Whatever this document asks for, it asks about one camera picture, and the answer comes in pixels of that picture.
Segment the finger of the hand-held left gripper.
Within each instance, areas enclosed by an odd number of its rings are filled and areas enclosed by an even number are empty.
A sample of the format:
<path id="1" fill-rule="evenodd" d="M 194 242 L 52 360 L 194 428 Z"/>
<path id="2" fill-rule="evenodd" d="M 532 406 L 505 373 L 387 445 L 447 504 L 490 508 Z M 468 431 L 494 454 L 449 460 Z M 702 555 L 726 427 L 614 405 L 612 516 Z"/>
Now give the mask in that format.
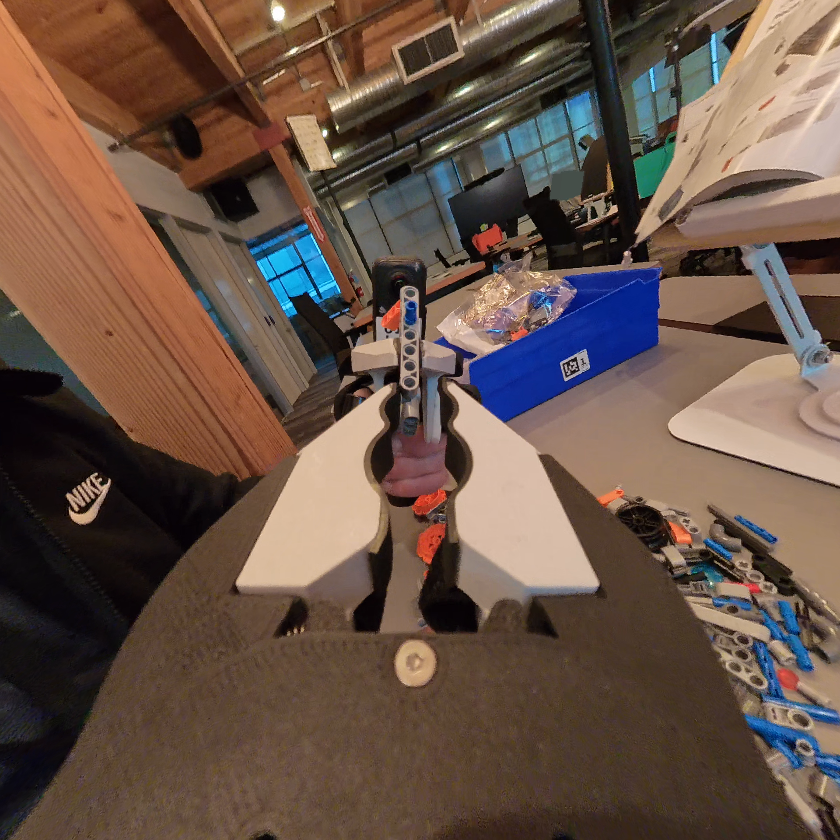
<path id="1" fill-rule="evenodd" d="M 360 343 L 351 353 L 352 371 L 361 378 L 371 378 L 369 385 L 361 386 L 371 394 L 381 390 L 388 377 L 391 377 L 388 382 L 395 383 L 401 390 L 401 358 L 401 343 L 398 338 Z"/>
<path id="2" fill-rule="evenodd" d="M 435 342 L 420 342 L 420 350 L 423 437 L 426 442 L 438 442 L 443 433 L 440 381 L 460 375 L 461 357 L 456 351 Z"/>

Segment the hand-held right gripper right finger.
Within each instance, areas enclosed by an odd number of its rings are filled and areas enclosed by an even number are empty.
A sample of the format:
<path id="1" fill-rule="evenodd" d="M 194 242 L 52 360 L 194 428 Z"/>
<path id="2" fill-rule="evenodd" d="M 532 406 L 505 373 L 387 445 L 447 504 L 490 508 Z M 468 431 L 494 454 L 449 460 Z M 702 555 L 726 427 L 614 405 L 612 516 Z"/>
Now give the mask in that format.
<path id="1" fill-rule="evenodd" d="M 441 384 L 440 413 L 454 486 L 438 548 L 438 631 L 475 632 L 501 602 L 597 593 L 538 450 L 458 384 Z"/>

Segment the grey perforated thin beam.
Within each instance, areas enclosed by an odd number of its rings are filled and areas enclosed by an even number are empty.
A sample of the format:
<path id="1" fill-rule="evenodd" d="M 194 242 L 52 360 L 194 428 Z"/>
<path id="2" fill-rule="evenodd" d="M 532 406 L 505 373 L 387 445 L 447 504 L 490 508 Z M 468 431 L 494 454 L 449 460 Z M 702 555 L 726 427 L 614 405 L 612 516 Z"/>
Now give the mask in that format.
<path id="1" fill-rule="evenodd" d="M 400 292 L 400 302 L 414 299 L 417 304 L 417 321 L 411 328 L 401 323 L 398 339 L 401 343 L 400 430 L 403 435 L 413 437 L 422 420 L 421 350 L 423 320 L 419 289 L 405 286 Z"/>

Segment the clear plastic bag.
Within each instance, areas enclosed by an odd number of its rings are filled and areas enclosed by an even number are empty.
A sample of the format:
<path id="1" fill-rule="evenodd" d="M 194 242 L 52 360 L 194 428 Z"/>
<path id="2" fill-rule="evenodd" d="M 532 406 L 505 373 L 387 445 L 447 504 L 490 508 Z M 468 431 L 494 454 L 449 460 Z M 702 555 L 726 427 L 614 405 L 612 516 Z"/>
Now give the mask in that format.
<path id="1" fill-rule="evenodd" d="M 438 324 L 450 345 L 480 358 L 560 319 L 578 296 L 559 270 L 506 264 Z"/>

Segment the blue storage bin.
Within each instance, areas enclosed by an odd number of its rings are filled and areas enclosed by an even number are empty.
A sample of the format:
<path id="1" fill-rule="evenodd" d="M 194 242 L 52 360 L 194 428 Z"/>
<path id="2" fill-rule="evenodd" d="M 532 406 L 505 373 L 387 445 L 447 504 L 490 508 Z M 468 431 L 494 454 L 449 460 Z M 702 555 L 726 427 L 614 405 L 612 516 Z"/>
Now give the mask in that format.
<path id="1" fill-rule="evenodd" d="M 469 383 L 501 420 L 546 403 L 658 343 L 659 266 L 560 271 L 578 296 L 551 325 L 480 358 L 440 337 L 463 353 Z"/>

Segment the black spoked wheel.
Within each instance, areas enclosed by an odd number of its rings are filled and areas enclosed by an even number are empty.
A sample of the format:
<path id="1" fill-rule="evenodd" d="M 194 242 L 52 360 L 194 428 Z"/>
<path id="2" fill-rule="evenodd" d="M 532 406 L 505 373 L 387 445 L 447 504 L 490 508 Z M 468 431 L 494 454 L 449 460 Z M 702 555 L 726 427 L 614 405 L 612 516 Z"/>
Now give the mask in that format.
<path id="1" fill-rule="evenodd" d="M 654 507 L 631 501 L 618 508 L 615 516 L 652 553 L 672 544 L 669 524 Z"/>

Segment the black monitor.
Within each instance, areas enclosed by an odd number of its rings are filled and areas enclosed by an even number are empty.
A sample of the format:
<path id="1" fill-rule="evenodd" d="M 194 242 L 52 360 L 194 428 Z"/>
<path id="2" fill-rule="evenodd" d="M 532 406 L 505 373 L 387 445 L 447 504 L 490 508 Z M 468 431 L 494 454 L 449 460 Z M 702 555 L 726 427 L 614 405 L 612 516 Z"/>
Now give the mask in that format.
<path id="1" fill-rule="evenodd" d="M 448 199 L 458 238 L 463 242 L 479 234 L 483 225 L 498 225 L 506 236 L 515 237 L 520 218 L 527 215 L 523 204 L 529 190 L 522 167 L 516 164 L 491 174 Z"/>

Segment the hanging light panel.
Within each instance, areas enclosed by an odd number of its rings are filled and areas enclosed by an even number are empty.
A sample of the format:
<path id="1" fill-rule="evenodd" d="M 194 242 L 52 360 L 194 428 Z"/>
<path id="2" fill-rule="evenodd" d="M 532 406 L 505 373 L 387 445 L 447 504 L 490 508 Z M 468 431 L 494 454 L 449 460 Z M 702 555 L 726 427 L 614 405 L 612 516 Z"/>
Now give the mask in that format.
<path id="1" fill-rule="evenodd" d="M 338 167 L 315 114 L 290 114 L 286 125 L 310 172 L 328 172 Z"/>

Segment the black office chair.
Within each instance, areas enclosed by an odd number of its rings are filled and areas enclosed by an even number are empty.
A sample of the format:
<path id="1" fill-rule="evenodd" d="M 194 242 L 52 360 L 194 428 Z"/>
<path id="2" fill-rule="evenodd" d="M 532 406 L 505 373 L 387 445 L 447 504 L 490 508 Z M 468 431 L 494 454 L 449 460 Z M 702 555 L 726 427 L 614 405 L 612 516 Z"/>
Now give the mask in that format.
<path id="1" fill-rule="evenodd" d="M 550 187 L 523 200 L 523 208 L 542 237 L 551 270 L 583 267 L 583 246 L 575 227 L 558 201 L 552 199 Z"/>

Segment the white vent grille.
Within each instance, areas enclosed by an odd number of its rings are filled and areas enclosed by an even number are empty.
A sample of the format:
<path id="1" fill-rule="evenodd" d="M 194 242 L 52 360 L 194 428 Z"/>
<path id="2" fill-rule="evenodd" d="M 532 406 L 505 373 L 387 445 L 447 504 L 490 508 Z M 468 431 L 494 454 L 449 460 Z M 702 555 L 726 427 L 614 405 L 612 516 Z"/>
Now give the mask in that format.
<path id="1" fill-rule="evenodd" d="M 449 67 L 464 56 L 459 26 L 452 16 L 392 47 L 397 72 L 406 85 Z"/>

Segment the black round speaker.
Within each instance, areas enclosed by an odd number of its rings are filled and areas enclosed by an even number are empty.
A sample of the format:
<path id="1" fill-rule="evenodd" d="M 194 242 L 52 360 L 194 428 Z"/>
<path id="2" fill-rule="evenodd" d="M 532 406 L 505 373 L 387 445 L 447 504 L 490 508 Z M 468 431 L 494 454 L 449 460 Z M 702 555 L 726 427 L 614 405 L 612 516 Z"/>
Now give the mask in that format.
<path id="1" fill-rule="evenodd" d="M 167 132 L 174 148 L 185 160 L 195 161 L 203 155 L 201 134 L 194 121 L 186 114 L 176 114 L 167 123 Z"/>

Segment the pile of building pieces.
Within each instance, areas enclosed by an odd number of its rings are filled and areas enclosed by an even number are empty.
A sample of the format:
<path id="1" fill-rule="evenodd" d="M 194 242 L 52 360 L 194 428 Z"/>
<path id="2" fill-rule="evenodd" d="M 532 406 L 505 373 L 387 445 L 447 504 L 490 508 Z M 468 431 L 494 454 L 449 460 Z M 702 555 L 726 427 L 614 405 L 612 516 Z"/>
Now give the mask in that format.
<path id="1" fill-rule="evenodd" d="M 615 486 L 612 513 L 635 501 L 660 511 L 672 544 L 656 553 L 726 674 L 773 781 L 815 838 L 838 838 L 838 609 L 777 559 L 779 539 L 709 504 L 689 509 Z"/>

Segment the black metal pole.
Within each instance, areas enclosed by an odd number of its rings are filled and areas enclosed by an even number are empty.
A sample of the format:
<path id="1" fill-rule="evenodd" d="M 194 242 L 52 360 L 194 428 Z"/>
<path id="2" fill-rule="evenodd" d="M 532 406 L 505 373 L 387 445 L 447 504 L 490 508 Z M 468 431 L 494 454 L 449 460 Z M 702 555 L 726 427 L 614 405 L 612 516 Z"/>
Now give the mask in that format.
<path id="1" fill-rule="evenodd" d="M 647 244 L 636 243 L 641 210 L 610 13 L 606 1 L 581 1 L 580 6 L 590 44 L 595 93 L 623 249 L 630 250 L 636 261 L 648 261 Z"/>

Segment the wooden pillar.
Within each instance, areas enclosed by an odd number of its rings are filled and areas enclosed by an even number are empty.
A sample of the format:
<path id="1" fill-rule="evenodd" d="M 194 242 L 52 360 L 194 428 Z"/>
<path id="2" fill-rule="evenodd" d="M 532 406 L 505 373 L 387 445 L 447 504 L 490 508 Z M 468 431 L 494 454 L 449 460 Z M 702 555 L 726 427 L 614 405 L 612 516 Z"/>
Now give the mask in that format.
<path id="1" fill-rule="evenodd" d="M 12 15 L 2 289 L 131 438 L 239 477 L 297 452 Z"/>

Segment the silver ventilation duct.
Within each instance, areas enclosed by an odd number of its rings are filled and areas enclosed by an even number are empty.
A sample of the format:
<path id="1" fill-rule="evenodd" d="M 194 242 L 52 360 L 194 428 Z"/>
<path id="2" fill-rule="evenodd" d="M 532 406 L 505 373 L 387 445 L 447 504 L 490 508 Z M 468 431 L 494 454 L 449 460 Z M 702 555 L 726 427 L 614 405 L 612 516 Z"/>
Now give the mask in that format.
<path id="1" fill-rule="evenodd" d="M 437 85 L 465 76 L 489 60 L 526 45 L 550 30 L 572 20 L 580 12 L 573 1 L 515 2 L 477 21 L 457 27 L 461 56 L 433 64 L 417 79 L 406 81 L 395 57 L 362 76 L 348 87 L 327 95 L 335 129 L 345 133 Z"/>

